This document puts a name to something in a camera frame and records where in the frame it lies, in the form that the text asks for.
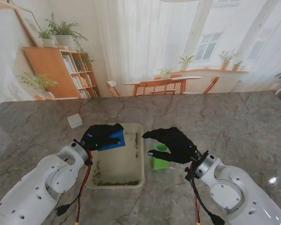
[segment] cable connector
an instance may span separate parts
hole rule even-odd
[[[225,221],[220,218],[218,215],[215,215],[215,214],[212,214],[210,216],[211,218],[211,221],[214,223],[214,225],[224,225],[225,224]]]
[[[70,204],[67,205],[61,205],[55,209],[55,214],[56,216],[60,217],[62,214],[64,214],[69,208]]]

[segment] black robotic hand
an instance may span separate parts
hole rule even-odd
[[[148,155],[155,158],[185,164],[196,161],[201,156],[199,151],[197,151],[197,146],[185,134],[178,130],[177,127],[148,131],[142,137],[145,139],[155,139],[165,144],[170,150],[170,153],[150,150]]]
[[[98,150],[104,146],[110,144],[117,144],[120,139],[113,138],[110,139],[110,135],[123,130],[124,128],[120,124],[108,125],[108,124],[98,124],[90,126],[84,133],[80,144],[90,150]]]

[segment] green cup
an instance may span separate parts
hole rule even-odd
[[[165,146],[165,144],[157,144],[155,146],[155,150],[169,152],[169,149],[167,148],[167,146]],[[169,162],[152,157],[152,165],[154,170],[166,169],[168,168]]]

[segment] wooden dining table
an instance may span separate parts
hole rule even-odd
[[[183,94],[186,89],[186,81],[187,80],[196,80],[196,79],[201,79],[202,77],[200,76],[181,76],[181,77],[175,77],[175,78],[170,78],[173,80],[172,83],[179,83],[180,84],[180,94]],[[140,87],[141,82],[149,82],[149,81],[135,81],[135,82],[128,82],[128,83],[123,83],[122,85],[134,85],[134,90],[132,96],[136,96],[137,89]]]

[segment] marble countertop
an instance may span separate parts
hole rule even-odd
[[[83,125],[71,129],[67,117],[79,113]],[[0,200],[45,156],[55,154],[73,138],[80,139],[96,123],[134,123],[144,131],[176,126],[198,146],[227,165],[241,167],[281,208],[281,101],[267,92],[114,97],[95,100],[8,102],[0,104]],[[144,151],[152,147],[144,141]],[[138,189],[85,189],[80,224],[194,225],[195,208],[185,166],[170,163],[153,171],[145,155],[146,180]],[[76,196],[84,176],[60,201]],[[269,185],[278,177],[275,185]],[[211,199],[207,185],[196,182],[205,205],[224,216]],[[73,205],[44,225],[72,225]],[[201,209],[201,223],[212,222]]]

